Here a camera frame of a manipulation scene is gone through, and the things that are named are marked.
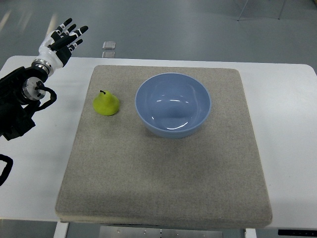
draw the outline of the bowl rim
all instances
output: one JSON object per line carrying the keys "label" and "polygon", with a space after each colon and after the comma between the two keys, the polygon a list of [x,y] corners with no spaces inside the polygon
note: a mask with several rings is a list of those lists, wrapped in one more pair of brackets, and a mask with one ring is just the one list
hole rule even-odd
{"label": "bowl rim", "polygon": [[[145,84],[147,81],[151,80],[151,79],[154,78],[154,77],[163,75],[163,74],[179,74],[179,75],[183,75],[183,76],[189,77],[190,79],[192,79],[192,80],[198,82],[200,85],[202,85],[202,87],[204,88],[204,90],[207,92],[207,95],[208,95],[208,98],[209,98],[210,107],[209,107],[209,110],[208,110],[206,116],[204,117],[204,119],[203,119],[200,123],[198,123],[197,125],[195,125],[195,126],[193,126],[193,127],[190,127],[190,128],[187,128],[187,129],[183,129],[183,130],[177,130],[177,131],[175,131],[175,130],[165,130],[165,129],[161,129],[161,128],[158,128],[158,127],[156,127],[156,126],[153,126],[152,124],[148,123],[148,122],[141,116],[141,114],[139,113],[138,107],[137,107],[137,96],[138,96],[139,90],[141,89],[141,87],[143,86],[143,84]],[[155,129],[155,130],[158,130],[158,131],[161,131],[161,132],[168,132],[168,133],[171,133],[171,134],[177,134],[177,133],[188,132],[188,131],[190,131],[190,130],[193,130],[193,129],[195,129],[195,128],[201,126],[201,124],[203,124],[203,123],[205,122],[205,120],[208,118],[208,116],[209,116],[209,114],[210,114],[210,112],[211,112],[211,108],[212,108],[212,100],[211,100],[211,96],[210,96],[210,93],[209,93],[208,89],[207,89],[200,81],[198,81],[197,79],[195,79],[195,78],[193,78],[193,77],[191,77],[191,76],[189,76],[189,75],[186,75],[186,74],[183,74],[183,73],[176,73],[176,72],[160,73],[160,74],[154,75],[154,76],[148,78],[147,80],[145,80],[145,81],[140,85],[140,87],[138,88],[138,90],[137,90],[137,92],[136,92],[136,94],[135,94],[134,104],[135,104],[135,109],[136,109],[136,111],[137,111],[139,117],[142,119],[142,122],[144,122],[146,125],[148,125],[149,127],[153,128],[153,129]]]}

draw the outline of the white table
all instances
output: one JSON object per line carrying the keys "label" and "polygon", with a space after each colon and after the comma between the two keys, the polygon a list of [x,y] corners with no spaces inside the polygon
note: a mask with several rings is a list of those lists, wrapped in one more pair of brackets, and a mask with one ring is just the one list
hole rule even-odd
{"label": "white table", "polygon": [[[34,58],[9,58],[0,78]],[[273,63],[71,58],[45,83],[58,99],[35,113],[36,126],[11,141],[0,137],[0,153],[14,160],[0,187],[0,219],[59,220],[57,194],[89,80],[100,64],[237,69],[272,206],[268,228],[317,229],[317,76],[308,65]]]}

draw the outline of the black cable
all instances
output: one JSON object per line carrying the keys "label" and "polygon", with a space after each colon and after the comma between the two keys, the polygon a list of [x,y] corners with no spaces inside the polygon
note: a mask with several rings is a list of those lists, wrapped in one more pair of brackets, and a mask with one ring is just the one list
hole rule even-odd
{"label": "black cable", "polygon": [[35,90],[41,89],[41,90],[44,90],[46,92],[49,92],[51,95],[50,99],[47,102],[43,103],[43,105],[41,105],[40,107],[38,107],[36,109],[36,111],[38,112],[38,111],[43,110],[43,109],[47,108],[48,106],[52,105],[57,100],[57,95],[53,91],[53,89],[45,87],[41,81],[37,82],[36,84],[37,84],[37,87],[35,88]]}
{"label": "black cable", "polygon": [[1,154],[0,154],[0,160],[6,162],[6,166],[3,169],[3,172],[0,176],[0,186],[1,186],[6,181],[6,179],[8,178],[8,176],[11,172],[11,169],[13,166],[13,160],[10,157],[8,157],[6,155],[1,155]]}

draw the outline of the gray floor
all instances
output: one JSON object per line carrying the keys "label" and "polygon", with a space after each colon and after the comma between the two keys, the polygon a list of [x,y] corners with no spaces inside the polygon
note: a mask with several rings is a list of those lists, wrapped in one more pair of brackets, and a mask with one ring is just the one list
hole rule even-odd
{"label": "gray floor", "polygon": [[[278,20],[283,1],[249,0],[237,21],[246,0],[0,0],[0,68],[11,56],[36,56],[49,24],[72,17],[89,26],[74,57],[100,58],[103,42],[115,41],[115,58],[303,63],[317,72],[317,7],[287,0]],[[14,222],[1,222],[0,237],[28,237]],[[6,233],[19,228],[24,236]]]}

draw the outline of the white robotic hand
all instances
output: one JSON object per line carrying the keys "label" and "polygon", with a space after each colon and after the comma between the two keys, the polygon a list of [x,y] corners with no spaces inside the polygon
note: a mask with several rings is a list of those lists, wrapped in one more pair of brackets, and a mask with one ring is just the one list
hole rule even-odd
{"label": "white robotic hand", "polygon": [[75,31],[76,24],[71,25],[67,30],[66,26],[72,19],[66,20],[63,24],[57,27],[56,30],[50,32],[41,43],[39,48],[39,56],[33,61],[32,65],[36,65],[48,74],[50,77],[56,69],[66,65],[73,50],[83,42],[78,40],[84,32],[88,30],[88,26],[83,26]]}

